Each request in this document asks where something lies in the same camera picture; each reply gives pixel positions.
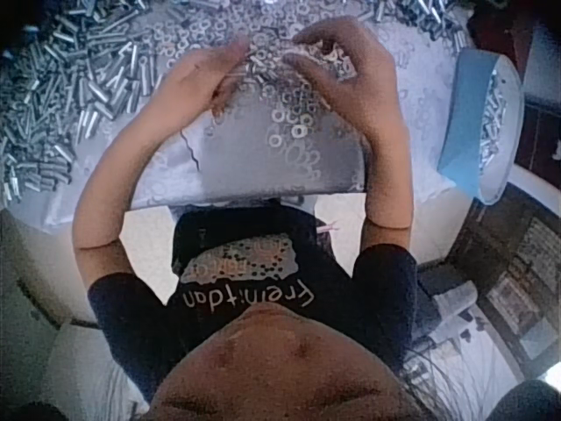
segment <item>person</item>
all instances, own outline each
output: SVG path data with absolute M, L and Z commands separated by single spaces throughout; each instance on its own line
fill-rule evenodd
M 393 58 L 349 17 L 315 23 L 294 42 L 321 42 L 325 54 L 337 44 L 357 71 L 339 82 L 308 58 L 283 58 L 372 151 L 352 277 L 317 244 L 312 216 L 278 204 L 182 216 L 167 305 L 131 267 L 119 233 L 136 183 L 167 138 L 224 110 L 244 39 L 182 58 L 82 193 L 76 262 L 115 360 L 151 404 L 146 419 L 427 419 L 396 377 L 411 340 L 416 264 Z

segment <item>wrist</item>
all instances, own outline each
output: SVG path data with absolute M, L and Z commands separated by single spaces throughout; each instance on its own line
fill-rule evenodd
M 386 121 L 383 125 L 376 125 L 365 130 L 366 140 L 375 153 L 395 149 L 396 146 L 408 147 L 409 129 L 401 118 Z

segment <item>hand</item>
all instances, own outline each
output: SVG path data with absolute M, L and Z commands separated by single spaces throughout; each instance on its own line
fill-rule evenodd
M 228 46 L 194 50 L 172 68 L 133 124 L 154 141 L 163 142 L 208 109 L 222 112 L 239 77 L 232 71 L 249 49 L 247 39 Z
M 329 18 L 297 34 L 298 44 L 322 41 L 329 54 L 334 43 L 351 58 L 357 75 L 339 82 L 327 70 L 300 54 L 286 54 L 284 61 L 301 73 L 328 104 L 369 140 L 380 142 L 386 133 L 407 130 L 397 94 L 397 78 L 392 55 L 356 18 Z

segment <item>pile of washers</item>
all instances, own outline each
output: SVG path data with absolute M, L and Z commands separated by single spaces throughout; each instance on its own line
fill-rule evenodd
M 297 47 L 291 39 L 321 19 L 344 15 L 347 0 L 67 0 L 29 40 L 3 52 L 0 70 L 0 178 L 4 205 L 25 191 L 71 183 L 78 145 L 100 127 L 131 118 L 142 97 L 158 88 L 166 68 L 191 49 L 220 46 L 236 33 L 251 41 L 240 92 L 271 105 L 267 143 L 304 139 L 328 110 L 309 83 L 283 65 L 285 52 L 309 54 L 340 78 L 354 74 L 336 48 Z M 432 39 L 465 45 L 453 1 L 360 2 L 359 20 L 398 20 Z M 231 109 L 221 119 L 228 117 Z

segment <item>blue container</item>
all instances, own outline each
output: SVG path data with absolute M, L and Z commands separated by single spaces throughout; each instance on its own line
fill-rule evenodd
M 479 150 L 486 95 L 496 69 L 507 101 L 499 131 L 500 151 L 479 173 Z M 504 55 L 465 48 L 456 65 L 451 112 L 438 172 L 484 204 L 496 203 L 507 186 L 522 129 L 524 96 L 518 72 Z

